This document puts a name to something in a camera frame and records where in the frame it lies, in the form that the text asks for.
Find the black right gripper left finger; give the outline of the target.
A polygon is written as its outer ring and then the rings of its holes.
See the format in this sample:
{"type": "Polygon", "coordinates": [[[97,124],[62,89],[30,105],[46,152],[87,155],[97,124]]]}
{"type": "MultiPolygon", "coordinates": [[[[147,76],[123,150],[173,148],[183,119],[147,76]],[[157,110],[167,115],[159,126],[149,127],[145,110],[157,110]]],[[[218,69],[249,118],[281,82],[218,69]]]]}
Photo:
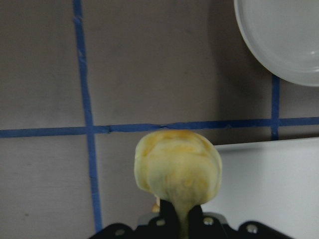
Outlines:
{"type": "Polygon", "coordinates": [[[177,239],[179,236],[180,224],[175,208],[172,203],[160,199],[160,217],[165,224],[160,226],[165,239],[177,239]]]}

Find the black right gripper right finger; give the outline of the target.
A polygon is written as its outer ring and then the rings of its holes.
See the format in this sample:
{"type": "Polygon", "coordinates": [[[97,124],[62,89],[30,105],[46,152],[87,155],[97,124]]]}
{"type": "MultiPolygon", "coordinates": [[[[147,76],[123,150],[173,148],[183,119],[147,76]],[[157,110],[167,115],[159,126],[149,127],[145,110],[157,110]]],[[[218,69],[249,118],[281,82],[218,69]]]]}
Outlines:
{"type": "Polygon", "coordinates": [[[202,229],[202,208],[200,205],[194,206],[188,213],[188,238],[199,239],[202,229]]]}

